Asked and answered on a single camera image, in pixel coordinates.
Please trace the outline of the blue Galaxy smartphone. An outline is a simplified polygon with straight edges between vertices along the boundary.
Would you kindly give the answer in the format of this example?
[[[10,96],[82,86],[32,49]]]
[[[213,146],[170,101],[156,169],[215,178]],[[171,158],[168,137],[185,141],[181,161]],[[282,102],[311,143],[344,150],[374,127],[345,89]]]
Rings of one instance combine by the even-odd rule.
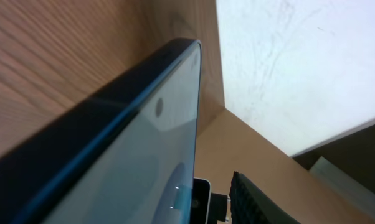
[[[0,223],[188,223],[201,68],[173,39],[0,158]]]

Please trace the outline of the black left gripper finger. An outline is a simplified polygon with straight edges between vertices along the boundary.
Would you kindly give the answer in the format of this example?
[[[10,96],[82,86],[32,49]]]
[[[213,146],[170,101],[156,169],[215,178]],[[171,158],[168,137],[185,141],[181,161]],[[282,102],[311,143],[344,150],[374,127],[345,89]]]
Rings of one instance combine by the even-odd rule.
[[[229,197],[233,224],[299,224],[240,172],[234,171]]]

